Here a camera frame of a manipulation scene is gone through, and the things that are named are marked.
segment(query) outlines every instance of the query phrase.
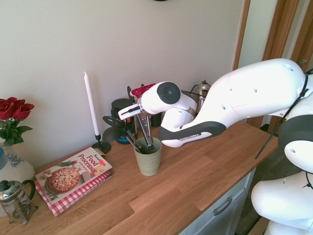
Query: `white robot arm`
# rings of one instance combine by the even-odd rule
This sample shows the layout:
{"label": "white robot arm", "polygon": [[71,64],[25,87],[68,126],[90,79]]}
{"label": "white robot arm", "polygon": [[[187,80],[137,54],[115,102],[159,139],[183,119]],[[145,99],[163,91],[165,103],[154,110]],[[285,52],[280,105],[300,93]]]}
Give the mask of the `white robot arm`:
{"label": "white robot arm", "polygon": [[159,138],[167,146],[180,147],[219,135],[245,118],[283,117],[304,88],[309,90],[288,113],[278,141],[287,158],[304,171],[259,182],[251,198],[258,214],[271,220],[265,235],[313,234],[313,75],[306,76],[295,62],[268,60],[224,75],[210,88],[196,118],[195,101],[172,82],[155,84],[119,116],[165,111]]}
{"label": "white robot arm", "polygon": [[[195,101],[172,82],[155,84],[137,104],[121,110],[119,116],[126,119],[138,113],[154,115],[165,111],[158,135],[163,144],[180,147],[217,136],[245,118],[267,114],[283,116],[298,98],[305,80],[295,62],[268,60],[237,69],[218,79],[196,118]],[[312,80],[307,87],[313,86]]]}

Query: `flower vase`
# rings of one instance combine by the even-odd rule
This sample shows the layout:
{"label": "flower vase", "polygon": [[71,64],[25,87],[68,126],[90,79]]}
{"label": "flower vase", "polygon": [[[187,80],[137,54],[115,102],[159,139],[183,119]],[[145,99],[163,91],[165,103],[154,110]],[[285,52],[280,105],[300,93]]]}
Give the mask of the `flower vase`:
{"label": "flower vase", "polygon": [[0,181],[19,181],[33,180],[35,177],[34,167],[21,156],[19,156],[13,146],[3,146],[0,143],[0,147],[3,148],[4,154],[8,159],[6,166],[0,171]]}

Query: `glass carafe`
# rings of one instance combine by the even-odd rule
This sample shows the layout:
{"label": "glass carafe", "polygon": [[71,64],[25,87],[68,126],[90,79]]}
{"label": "glass carafe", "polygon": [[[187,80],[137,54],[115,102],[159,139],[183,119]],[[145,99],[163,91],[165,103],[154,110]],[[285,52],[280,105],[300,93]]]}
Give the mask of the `glass carafe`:
{"label": "glass carafe", "polygon": [[[31,185],[31,193],[28,196],[24,185]],[[32,180],[18,181],[3,180],[0,182],[0,204],[10,217],[10,223],[22,221],[27,224],[27,219],[38,207],[34,206],[31,199],[35,194],[35,183]]]}

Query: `white cabinet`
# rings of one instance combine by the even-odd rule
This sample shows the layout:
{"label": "white cabinet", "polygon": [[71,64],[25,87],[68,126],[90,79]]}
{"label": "white cabinet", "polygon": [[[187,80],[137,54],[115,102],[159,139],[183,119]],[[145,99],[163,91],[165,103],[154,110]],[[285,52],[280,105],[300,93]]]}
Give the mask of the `white cabinet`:
{"label": "white cabinet", "polygon": [[255,169],[179,235],[234,235]]}

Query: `cookbook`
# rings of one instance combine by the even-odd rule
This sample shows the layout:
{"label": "cookbook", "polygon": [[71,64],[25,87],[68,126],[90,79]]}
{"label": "cookbook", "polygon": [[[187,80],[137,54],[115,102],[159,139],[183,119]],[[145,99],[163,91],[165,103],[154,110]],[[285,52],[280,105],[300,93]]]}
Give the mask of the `cookbook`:
{"label": "cookbook", "polygon": [[38,189],[54,204],[111,168],[95,149],[89,147],[35,176]]}
{"label": "cookbook", "polygon": [[109,171],[106,171],[103,174],[100,174],[97,177],[94,177],[91,181],[86,183],[85,185],[81,186],[74,192],[71,192],[67,196],[65,196],[63,199],[55,202],[54,204],[51,204],[43,190],[39,189],[39,183],[38,181],[35,182],[36,190],[40,194],[40,196],[43,198],[43,200],[48,205],[51,212],[54,214],[54,216],[58,216],[63,211],[65,211],[67,208],[74,205],[76,202],[78,202],[80,199],[85,197],[87,194],[89,194],[91,191],[96,189],[98,186],[102,185],[104,182],[106,182],[108,179],[112,177],[111,173]]}

